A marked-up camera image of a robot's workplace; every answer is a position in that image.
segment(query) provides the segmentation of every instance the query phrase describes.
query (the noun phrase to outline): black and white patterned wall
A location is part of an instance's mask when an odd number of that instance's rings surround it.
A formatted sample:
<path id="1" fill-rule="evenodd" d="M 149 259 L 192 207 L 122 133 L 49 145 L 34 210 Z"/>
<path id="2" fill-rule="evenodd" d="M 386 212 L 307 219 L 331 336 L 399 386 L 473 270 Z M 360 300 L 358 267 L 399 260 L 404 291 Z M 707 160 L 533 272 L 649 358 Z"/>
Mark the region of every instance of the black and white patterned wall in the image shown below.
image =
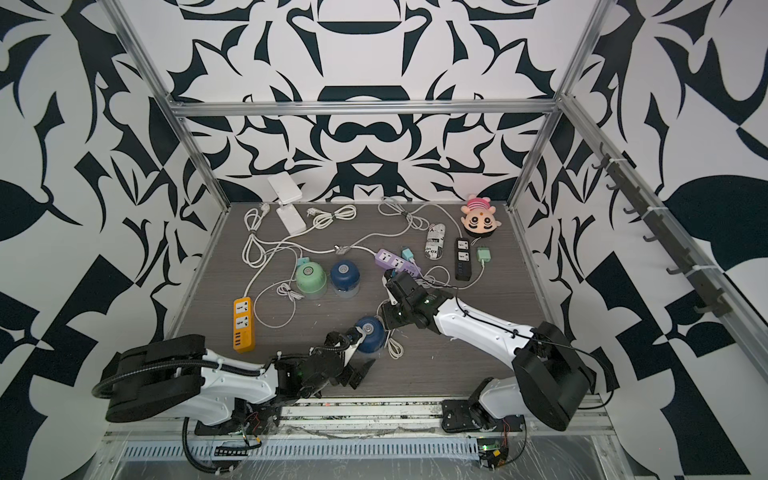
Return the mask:
<path id="1" fill-rule="evenodd" d="M 123 2 L 178 101 L 552 98 L 594 0 Z M 192 119 L 232 201 L 506 200 L 541 115 Z"/>
<path id="2" fill-rule="evenodd" d="M 288 171 L 305 201 L 506 200 L 543 114 L 187 119 L 231 201 L 274 201 Z"/>
<path id="3" fill-rule="evenodd" d="M 188 101 L 551 98 L 595 0 L 125 0 Z"/>
<path id="4" fill-rule="evenodd" d="M 763 317 L 766 20 L 757 0 L 620 0 L 576 89 Z M 701 299 L 666 273 L 669 256 L 597 162 L 563 119 L 518 212 L 566 335 L 615 374 L 621 444 L 648 478 L 767 477 L 768 385 L 711 313 L 694 312 Z"/>
<path id="5" fill-rule="evenodd" d="M 69 475 L 220 214 L 94 0 L 0 7 L 0 478 Z"/>

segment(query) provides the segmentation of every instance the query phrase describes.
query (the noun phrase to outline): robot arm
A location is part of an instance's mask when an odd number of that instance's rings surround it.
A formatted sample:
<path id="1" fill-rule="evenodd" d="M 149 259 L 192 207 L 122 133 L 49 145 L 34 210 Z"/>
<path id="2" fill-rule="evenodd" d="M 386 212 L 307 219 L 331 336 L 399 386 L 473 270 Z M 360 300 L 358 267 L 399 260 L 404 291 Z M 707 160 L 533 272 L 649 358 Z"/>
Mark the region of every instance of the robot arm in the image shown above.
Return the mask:
<path id="1" fill-rule="evenodd" d="M 203 336 L 182 336 L 116 355 L 91 393 L 110 399 L 109 422 L 163 414 L 232 432 L 244 420 L 247 404 L 278 408 L 319 396 L 329 383 L 357 388 L 373 360 L 360 369 L 349 360 L 365 338 L 358 327 L 331 332 L 309 355 L 279 354 L 260 365 L 206 349 Z"/>
<path id="2" fill-rule="evenodd" d="M 563 431 L 581 400 L 594 386 L 594 374 L 554 325 L 512 323 L 483 313 L 447 290 L 431 293 L 405 272 L 386 284 L 396 304 L 385 305 L 384 327 L 410 323 L 455 337 L 493 355 L 515 371 L 509 379 L 486 379 L 469 398 L 475 429 L 490 428 L 495 419 L 531 413 L 545 425 Z"/>
<path id="3" fill-rule="evenodd" d="M 510 379 L 485 379 L 470 396 L 474 429 L 507 415 L 531 413 L 565 430 L 594 374 L 550 323 L 515 324 L 483 313 L 447 290 L 430 293 L 402 272 L 386 284 L 395 304 L 383 309 L 385 328 L 418 328 L 462 339 L 515 371 Z M 257 365 L 219 356 L 205 338 L 188 335 L 115 356 L 92 393 L 110 399 L 107 420 L 133 422 L 163 413 L 198 419 L 218 432 L 242 424 L 249 407 L 279 408 L 319 396 L 328 385 L 356 388 L 373 360 L 355 369 L 349 360 L 366 334 L 357 327 L 329 333 L 309 355 L 281 356 Z"/>

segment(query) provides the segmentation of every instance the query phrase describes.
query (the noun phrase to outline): plush toy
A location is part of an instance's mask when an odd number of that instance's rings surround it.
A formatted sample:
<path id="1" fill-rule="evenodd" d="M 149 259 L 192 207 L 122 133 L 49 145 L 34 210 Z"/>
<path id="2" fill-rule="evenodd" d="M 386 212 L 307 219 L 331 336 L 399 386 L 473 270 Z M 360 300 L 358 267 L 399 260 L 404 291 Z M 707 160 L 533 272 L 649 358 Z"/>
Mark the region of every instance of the plush toy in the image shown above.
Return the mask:
<path id="1" fill-rule="evenodd" d="M 462 206 L 462 213 L 466 215 L 462 217 L 464 230 L 473 238 L 490 237 L 494 230 L 502 225 L 502 222 L 493 217 L 496 207 L 491 206 L 491 199 L 488 197 L 470 195 L 467 204 Z"/>

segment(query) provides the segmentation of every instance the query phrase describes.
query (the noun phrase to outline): gray tabletop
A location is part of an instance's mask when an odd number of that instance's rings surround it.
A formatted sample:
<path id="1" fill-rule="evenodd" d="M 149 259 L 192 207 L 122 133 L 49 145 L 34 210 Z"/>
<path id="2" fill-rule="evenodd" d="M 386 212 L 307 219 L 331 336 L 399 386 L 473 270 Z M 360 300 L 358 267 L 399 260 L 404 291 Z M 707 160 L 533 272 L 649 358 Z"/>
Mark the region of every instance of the gray tabletop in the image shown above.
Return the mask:
<path id="1" fill-rule="evenodd" d="M 358 294 L 352 299 L 339 298 L 331 289 L 319 300 L 300 300 L 296 304 L 293 320 L 281 329 L 269 329 L 259 323 L 256 326 L 257 347 L 254 351 L 239 354 L 232 348 L 232 305 L 243 295 L 245 286 L 255 273 L 240 259 L 247 239 L 243 215 L 256 204 L 233 204 L 230 215 L 223 227 L 213 256 L 183 319 L 179 335 L 199 333 L 206 336 L 206 347 L 217 353 L 247 362 L 264 362 L 278 350 L 284 353 L 306 353 L 308 348 L 323 343 L 332 330 L 343 331 L 363 316 L 375 315 L 376 307 L 387 298 L 381 283 L 383 269 L 377 266 L 370 253 L 352 250 L 343 258 L 353 261 L 359 268 L 361 282 Z M 300 204 L 299 212 L 304 216 L 310 205 Z M 337 205 L 318 204 L 316 207 L 333 211 Z M 416 205 L 408 205 L 409 210 Z M 460 206 L 445 205 L 445 209 L 458 220 Z M 522 255 L 512 233 L 507 215 L 498 205 L 497 218 L 502 226 L 492 237 L 479 241 L 475 246 L 491 249 L 492 260 L 486 266 L 482 278 L 472 287 L 463 290 L 459 298 L 491 315 L 515 323 L 536 326 L 543 319 L 531 279 Z M 333 245 L 347 245 L 364 235 L 377 231 L 397 233 L 406 226 L 403 217 L 384 217 L 376 211 L 376 205 L 357 205 L 358 214 L 354 220 L 336 220 L 325 230 L 312 231 L 298 239 L 297 243 L 313 250 L 325 250 Z M 434 265 L 443 265 L 453 272 L 454 243 L 458 232 L 447 216 L 439 209 L 424 207 L 419 215 L 432 223 L 445 224 L 445 252 L 441 260 L 431 261 L 424 256 L 426 234 L 410 230 L 397 238 L 371 237 L 363 246 L 377 251 L 386 248 L 398 253 L 408 247 L 415 254 L 416 262 L 426 270 Z M 259 238 L 277 241 L 287 235 L 277 214 L 272 211 L 263 220 Z M 253 258 L 258 256 L 254 249 Z M 331 253 L 309 254 L 312 261 L 319 263 L 326 271 L 340 260 Z M 270 265 L 263 271 L 249 292 L 251 298 L 266 286 L 290 278 L 294 266 L 290 251 L 276 254 Z M 474 280 L 480 272 L 480 265 L 472 249 L 472 272 Z M 436 270 L 436 278 L 445 280 L 445 272 Z M 457 282 L 457 286 L 466 283 Z M 285 297 L 278 296 L 274 289 L 265 292 L 256 305 L 259 318 L 271 325 L 284 323 L 291 314 L 292 305 Z M 357 390 L 328 387 L 325 396 L 451 396 L 468 395 L 487 376 L 505 378 L 512 370 L 490 355 L 460 340 L 451 341 L 445 336 L 429 330 L 406 326 L 394 335 L 405 348 L 401 359 L 393 360 L 385 349 L 373 353 L 377 358 L 368 376 Z M 356 353 L 355 359 L 364 355 Z"/>

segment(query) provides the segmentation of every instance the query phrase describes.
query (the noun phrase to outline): electrical plug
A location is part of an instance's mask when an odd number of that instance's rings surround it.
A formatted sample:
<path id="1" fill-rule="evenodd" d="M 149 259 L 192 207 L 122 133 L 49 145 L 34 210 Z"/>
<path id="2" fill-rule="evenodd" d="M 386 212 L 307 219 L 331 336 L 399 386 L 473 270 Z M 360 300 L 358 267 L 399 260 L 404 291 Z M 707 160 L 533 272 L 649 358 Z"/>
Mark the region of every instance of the electrical plug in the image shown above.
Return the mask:
<path id="1" fill-rule="evenodd" d="M 406 262 L 414 263 L 413 252 L 409 248 L 402 248 L 402 258 L 406 259 Z"/>
<path id="2" fill-rule="evenodd" d="M 478 247 L 477 249 L 478 262 L 488 263 L 491 261 L 491 249 L 488 247 Z"/>

